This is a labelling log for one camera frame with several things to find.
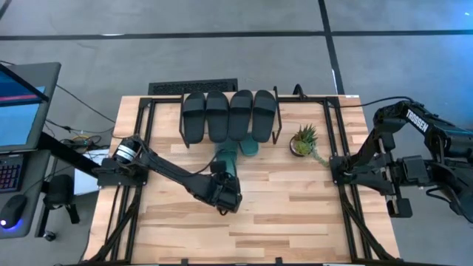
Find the gray floor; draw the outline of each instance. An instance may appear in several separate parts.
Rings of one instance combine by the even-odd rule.
[[[326,0],[326,5],[332,30],[473,29],[468,0]],[[0,20],[0,35],[244,30],[323,30],[323,25],[315,0],[13,0]],[[363,102],[407,95],[442,118],[473,128],[473,36],[335,37],[334,42],[346,94],[360,95]],[[0,60],[61,62],[59,84],[113,118],[122,95],[144,95],[150,82],[238,78],[240,89],[278,86],[289,93],[300,83],[306,93],[336,93],[324,37],[2,41]],[[370,128],[374,111],[385,104],[364,109]],[[79,129],[112,126],[60,90],[48,117]],[[54,131],[57,138],[71,137]],[[396,156],[428,156],[421,136],[408,126],[396,141]],[[423,191],[404,193],[414,217],[392,220],[402,257],[470,265],[473,226]],[[79,226],[71,226],[63,210],[52,213],[48,229],[60,234],[55,242],[31,236],[2,240],[0,265],[77,262],[95,198],[80,200]],[[29,252],[19,256],[19,247]]]

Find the computer monitor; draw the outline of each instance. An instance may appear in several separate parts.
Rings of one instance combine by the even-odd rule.
[[[17,106],[42,101],[47,102],[49,98],[0,64],[0,106]]]

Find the wooden tabletop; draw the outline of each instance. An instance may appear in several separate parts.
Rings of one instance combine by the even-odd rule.
[[[358,97],[339,97],[342,106],[360,104]],[[139,96],[122,98],[114,136],[133,133],[139,100]],[[322,106],[281,103],[280,109],[282,131],[277,144],[260,144],[255,157],[238,156],[243,200],[237,214],[221,216],[179,184],[150,173],[141,198],[132,263],[180,263],[182,258],[190,263],[274,263],[278,256],[294,263],[350,261],[338,190],[330,170],[310,157],[294,157],[288,148],[299,126],[312,123],[319,136],[319,154],[328,159],[330,144]],[[331,112],[338,150],[342,151],[335,112]],[[214,144],[204,137],[187,149],[178,132],[179,114],[178,103],[157,104],[150,147],[172,163],[196,171],[213,157]],[[368,135],[363,110],[346,108],[342,115],[350,151],[357,152]],[[110,150],[119,142],[112,140]],[[104,188],[99,193],[84,259],[95,255],[105,240],[115,189]],[[358,189],[368,228],[389,253],[398,256],[385,199],[369,188]],[[127,231],[122,234],[119,258],[124,257]],[[362,257],[358,230],[354,234]]]

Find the blue light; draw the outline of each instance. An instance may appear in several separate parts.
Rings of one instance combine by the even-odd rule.
[[[4,232],[13,232],[13,231],[17,231],[17,230],[21,227],[21,225],[23,225],[23,219],[20,219],[20,220],[16,223],[16,225],[14,225],[14,226],[11,227],[11,228],[8,228],[8,229],[0,228],[0,229],[2,229]]]

